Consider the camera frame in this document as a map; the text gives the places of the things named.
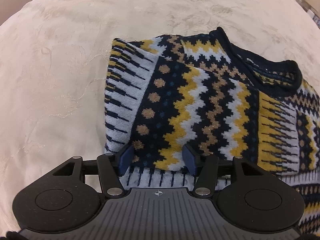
crosshair symbol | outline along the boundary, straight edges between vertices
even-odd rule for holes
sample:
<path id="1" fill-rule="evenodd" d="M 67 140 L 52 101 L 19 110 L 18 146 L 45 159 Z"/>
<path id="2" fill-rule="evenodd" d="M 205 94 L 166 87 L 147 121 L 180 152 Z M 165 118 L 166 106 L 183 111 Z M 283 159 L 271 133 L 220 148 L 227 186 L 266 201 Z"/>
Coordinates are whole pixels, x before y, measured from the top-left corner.
<path id="1" fill-rule="evenodd" d="M 155 194 L 155 195 L 157 195 L 157 196 L 159 197 L 159 196 L 161 196 L 161 195 L 163 194 L 163 192 L 162 192 L 162 191 L 160 191 L 160 190 L 157 190 L 154 194 Z"/>

sweater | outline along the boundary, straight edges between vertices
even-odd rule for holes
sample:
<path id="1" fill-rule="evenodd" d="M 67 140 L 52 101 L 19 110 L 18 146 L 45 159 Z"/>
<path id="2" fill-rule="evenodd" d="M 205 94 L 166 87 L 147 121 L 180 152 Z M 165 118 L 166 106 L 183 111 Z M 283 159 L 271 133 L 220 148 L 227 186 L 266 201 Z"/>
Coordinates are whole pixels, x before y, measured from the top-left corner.
<path id="1" fill-rule="evenodd" d="M 114 39 L 105 87 L 105 152 L 135 148 L 130 187 L 193 188 L 185 143 L 199 154 L 243 156 L 295 187 L 302 233 L 320 222 L 319 96 L 296 62 L 271 62 L 222 28 L 193 36 Z M 230 184 L 218 180 L 216 190 Z"/>

white bedspread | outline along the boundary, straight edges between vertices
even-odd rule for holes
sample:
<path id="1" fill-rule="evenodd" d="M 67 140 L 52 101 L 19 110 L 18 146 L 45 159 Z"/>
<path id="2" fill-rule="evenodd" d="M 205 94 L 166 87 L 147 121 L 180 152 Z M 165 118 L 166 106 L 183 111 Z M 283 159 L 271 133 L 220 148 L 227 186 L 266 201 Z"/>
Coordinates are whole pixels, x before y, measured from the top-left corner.
<path id="1" fill-rule="evenodd" d="M 0 235 L 18 230 L 23 187 L 73 155 L 102 154 L 113 38 L 217 26 L 269 60 L 296 60 L 320 92 L 320 30 L 294 0 L 33 0 L 0 26 Z"/>

gray ribbed plate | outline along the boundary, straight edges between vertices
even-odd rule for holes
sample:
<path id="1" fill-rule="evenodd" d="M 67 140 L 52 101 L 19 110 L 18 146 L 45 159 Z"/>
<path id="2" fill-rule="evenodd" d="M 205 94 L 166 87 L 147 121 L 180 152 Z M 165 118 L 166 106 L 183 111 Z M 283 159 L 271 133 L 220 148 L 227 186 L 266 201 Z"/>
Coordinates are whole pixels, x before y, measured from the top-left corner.
<path id="1" fill-rule="evenodd" d="M 210 200 L 190 196 L 185 188 L 133 188 L 106 202 L 98 216 L 67 233 L 41 234 L 24 229 L 30 240 L 294 240 L 294 229 L 257 234 L 224 220 Z"/>

silver screw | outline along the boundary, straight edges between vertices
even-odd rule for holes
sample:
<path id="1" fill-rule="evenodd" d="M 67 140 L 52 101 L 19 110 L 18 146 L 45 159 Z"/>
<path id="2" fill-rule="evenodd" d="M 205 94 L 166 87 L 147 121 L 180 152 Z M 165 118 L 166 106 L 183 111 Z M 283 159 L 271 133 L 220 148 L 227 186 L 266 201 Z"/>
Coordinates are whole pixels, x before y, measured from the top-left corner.
<path id="1" fill-rule="evenodd" d="M 195 190 L 195 193 L 197 193 L 200 196 L 206 196 L 209 195 L 211 193 L 211 190 L 209 190 L 206 187 L 199 187 Z"/>
<path id="2" fill-rule="evenodd" d="M 118 187 L 112 187 L 107 190 L 107 193 L 111 196 L 118 196 L 122 193 L 122 189 L 120 189 Z"/>

